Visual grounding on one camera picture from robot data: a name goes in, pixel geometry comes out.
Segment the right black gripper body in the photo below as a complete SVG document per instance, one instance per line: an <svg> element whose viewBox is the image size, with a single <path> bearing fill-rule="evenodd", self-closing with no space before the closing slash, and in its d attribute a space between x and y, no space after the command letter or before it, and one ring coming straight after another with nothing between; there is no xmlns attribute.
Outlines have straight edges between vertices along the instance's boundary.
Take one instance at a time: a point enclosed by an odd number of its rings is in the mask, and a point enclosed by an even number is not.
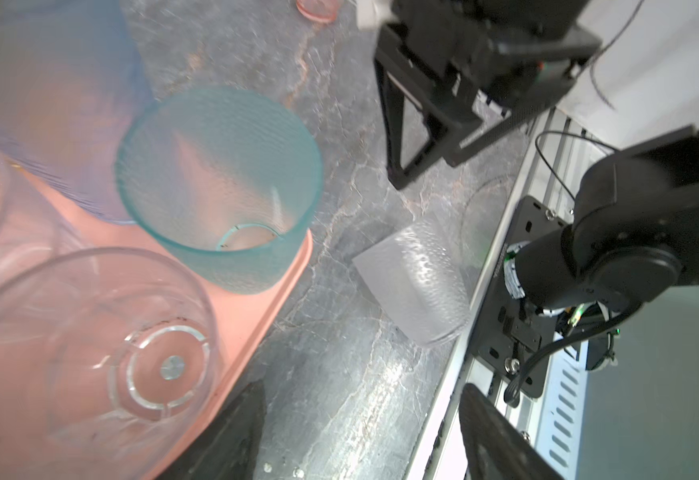
<svg viewBox="0 0 699 480"><path fill-rule="evenodd" d="M585 65L601 38L577 23L585 1L395 1L403 51L439 80L457 73L507 108L552 67Z"/></svg>

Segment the clear faceted short glass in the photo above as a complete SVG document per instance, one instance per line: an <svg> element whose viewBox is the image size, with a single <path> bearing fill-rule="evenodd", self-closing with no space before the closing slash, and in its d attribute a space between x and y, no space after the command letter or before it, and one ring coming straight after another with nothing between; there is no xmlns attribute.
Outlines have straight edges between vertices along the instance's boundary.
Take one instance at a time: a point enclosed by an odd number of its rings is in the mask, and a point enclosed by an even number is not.
<svg viewBox="0 0 699 480"><path fill-rule="evenodd" d="M39 264L87 247L79 232L0 152L0 286Z"/></svg>

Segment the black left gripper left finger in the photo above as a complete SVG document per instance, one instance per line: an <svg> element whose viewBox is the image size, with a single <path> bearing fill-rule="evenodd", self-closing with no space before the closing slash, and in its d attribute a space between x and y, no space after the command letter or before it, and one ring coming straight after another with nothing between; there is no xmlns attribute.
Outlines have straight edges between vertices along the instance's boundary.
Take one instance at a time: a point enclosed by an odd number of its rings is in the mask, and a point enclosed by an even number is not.
<svg viewBox="0 0 699 480"><path fill-rule="evenodd" d="M161 479L252 479L266 419L266 390L252 382L229 401Z"/></svg>

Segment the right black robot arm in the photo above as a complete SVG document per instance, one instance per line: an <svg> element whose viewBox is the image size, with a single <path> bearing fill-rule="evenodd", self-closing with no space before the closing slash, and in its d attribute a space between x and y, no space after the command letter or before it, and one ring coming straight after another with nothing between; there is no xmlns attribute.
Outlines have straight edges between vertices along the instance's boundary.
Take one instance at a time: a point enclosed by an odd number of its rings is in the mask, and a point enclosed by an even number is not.
<svg viewBox="0 0 699 480"><path fill-rule="evenodd" d="M406 188L435 162L459 166L553 107L601 54L581 1L393 1L377 22L375 76L387 177ZM547 310L615 311L699 284L699 128L593 164L573 223L505 264L513 297Z"/></svg>

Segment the pink faceted glass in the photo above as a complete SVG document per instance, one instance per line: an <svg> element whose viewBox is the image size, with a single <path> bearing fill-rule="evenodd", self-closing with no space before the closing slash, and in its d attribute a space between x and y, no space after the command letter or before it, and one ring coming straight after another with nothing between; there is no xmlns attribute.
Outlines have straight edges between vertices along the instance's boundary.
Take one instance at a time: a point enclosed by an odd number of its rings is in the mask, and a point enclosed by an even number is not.
<svg viewBox="0 0 699 480"><path fill-rule="evenodd" d="M343 0L297 0L296 6L305 18L329 24L337 19L343 3Z"/></svg>

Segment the teal frosted glass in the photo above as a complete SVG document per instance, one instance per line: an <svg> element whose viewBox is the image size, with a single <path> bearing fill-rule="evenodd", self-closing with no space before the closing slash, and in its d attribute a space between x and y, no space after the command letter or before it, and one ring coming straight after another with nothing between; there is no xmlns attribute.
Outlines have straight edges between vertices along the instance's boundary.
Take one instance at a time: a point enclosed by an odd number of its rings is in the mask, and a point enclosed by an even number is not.
<svg viewBox="0 0 699 480"><path fill-rule="evenodd" d="M231 87L150 106L124 136L114 172L147 234L205 280L246 295L285 275L324 186L321 152L303 121Z"/></svg>

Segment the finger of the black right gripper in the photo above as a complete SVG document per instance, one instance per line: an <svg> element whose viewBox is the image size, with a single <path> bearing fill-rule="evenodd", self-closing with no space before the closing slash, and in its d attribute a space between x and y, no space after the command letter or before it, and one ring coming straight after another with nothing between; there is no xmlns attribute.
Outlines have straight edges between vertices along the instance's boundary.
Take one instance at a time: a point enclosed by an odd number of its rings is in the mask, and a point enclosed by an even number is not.
<svg viewBox="0 0 699 480"><path fill-rule="evenodd" d="M449 66L429 72L405 46L401 25L381 26L375 78L387 139L387 179L403 190L483 125L473 111L477 86Z"/></svg>

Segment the frosted dotted glass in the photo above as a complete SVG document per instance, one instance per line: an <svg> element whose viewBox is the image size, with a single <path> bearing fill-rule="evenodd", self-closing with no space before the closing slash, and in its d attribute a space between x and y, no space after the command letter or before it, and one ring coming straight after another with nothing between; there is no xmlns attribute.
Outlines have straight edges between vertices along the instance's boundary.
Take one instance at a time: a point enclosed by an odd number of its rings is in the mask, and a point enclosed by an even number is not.
<svg viewBox="0 0 699 480"><path fill-rule="evenodd" d="M385 238L353 264L395 327L423 348L451 341L471 319L461 272L433 216Z"/></svg>

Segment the blue frosted glass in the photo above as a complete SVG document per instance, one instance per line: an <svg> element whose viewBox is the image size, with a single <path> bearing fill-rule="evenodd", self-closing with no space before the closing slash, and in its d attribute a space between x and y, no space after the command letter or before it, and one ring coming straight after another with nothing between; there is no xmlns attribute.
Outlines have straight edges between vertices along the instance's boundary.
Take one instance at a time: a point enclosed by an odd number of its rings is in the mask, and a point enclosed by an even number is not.
<svg viewBox="0 0 699 480"><path fill-rule="evenodd" d="M129 224L119 145L154 101L117 1L0 1L0 150L97 218Z"/></svg>

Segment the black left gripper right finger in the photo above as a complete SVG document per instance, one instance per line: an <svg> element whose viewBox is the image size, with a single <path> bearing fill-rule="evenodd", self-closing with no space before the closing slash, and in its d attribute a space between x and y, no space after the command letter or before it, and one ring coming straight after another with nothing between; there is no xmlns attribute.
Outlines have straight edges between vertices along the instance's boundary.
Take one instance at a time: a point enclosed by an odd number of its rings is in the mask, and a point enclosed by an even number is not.
<svg viewBox="0 0 699 480"><path fill-rule="evenodd" d="M469 478L563 479L473 384L461 392L459 425Z"/></svg>

